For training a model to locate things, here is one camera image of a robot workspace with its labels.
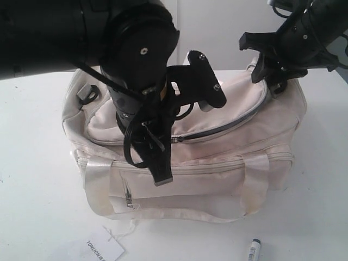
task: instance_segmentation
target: pen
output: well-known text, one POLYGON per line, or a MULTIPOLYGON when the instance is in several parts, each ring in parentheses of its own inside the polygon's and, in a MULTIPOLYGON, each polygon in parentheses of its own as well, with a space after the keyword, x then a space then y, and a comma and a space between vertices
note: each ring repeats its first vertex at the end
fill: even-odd
POLYGON ((261 241, 254 239, 249 249, 248 261, 258 261, 261 249, 261 241))

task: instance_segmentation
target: white bag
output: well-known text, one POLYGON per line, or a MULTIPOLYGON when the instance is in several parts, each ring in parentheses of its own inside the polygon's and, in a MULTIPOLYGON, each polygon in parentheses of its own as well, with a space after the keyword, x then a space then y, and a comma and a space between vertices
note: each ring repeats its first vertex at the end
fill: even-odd
POLYGON ((126 163, 106 86, 78 70, 65 99, 63 128, 92 210, 110 219, 208 222, 231 222, 259 211, 267 190, 281 189, 289 173, 289 144, 307 104, 297 79, 276 97, 264 81, 252 84, 254 66, 222 84, 227 97, 222 109, 204 113, 196 105, 188 117, 175 122, 173 182, 160 187, 148 169, 126 163), (82 106, 77 95, 91 85, 101 93, 82 106), (240 196, 242 212, 235 196, 240 196))

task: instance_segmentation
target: bag strap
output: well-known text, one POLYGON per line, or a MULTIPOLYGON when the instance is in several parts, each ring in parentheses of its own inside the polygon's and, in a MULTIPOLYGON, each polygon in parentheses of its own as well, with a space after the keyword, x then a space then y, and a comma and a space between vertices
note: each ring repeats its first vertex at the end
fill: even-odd
MULTIPOLYGON (((268 189, 269 160, 266 153, 243 156, 245 181, 241 193, 241 206, 245 215, 260 210, 268 189)), ((116 213, 110 201, 110 173, 113 161, 101 157, 90 158, 85 169, 85 190, 91 209, 100 216, 114 220, 131 219, 185 219, 213 223, 230 223, 237 219, 222 219, 203 211, 180 208, 146 208, 126 213, 116 213)))

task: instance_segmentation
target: white table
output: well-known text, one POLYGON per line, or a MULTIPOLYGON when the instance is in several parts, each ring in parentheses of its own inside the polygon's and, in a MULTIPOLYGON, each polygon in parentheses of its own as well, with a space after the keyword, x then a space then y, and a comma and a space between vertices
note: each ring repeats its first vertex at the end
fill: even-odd
MULTIPOLYGON (((224 81, 237 71, 217 72, 224 81)), ((59 246, 101 226, 129 222, 89 208, 60 123, 72 73, 0 82, 0 260, 46 260, 59 246)), ((300 80, 308 113, 295 135, 296 163, 284 191, 257 215, 232 224, 142 221, 120 240, 127 260, 246 260, 253 238, 260 261, 347 260, 348 86, 313 70, 300 80)))

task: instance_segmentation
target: paper tag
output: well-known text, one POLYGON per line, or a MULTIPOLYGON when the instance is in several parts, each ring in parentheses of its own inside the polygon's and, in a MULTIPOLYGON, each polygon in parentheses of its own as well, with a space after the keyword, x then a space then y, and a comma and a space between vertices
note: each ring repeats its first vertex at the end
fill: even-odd
POLYGON ((115 261, 124 251, 113 236, 101 228, 86 239, 60 247, 47 261, 115 261))

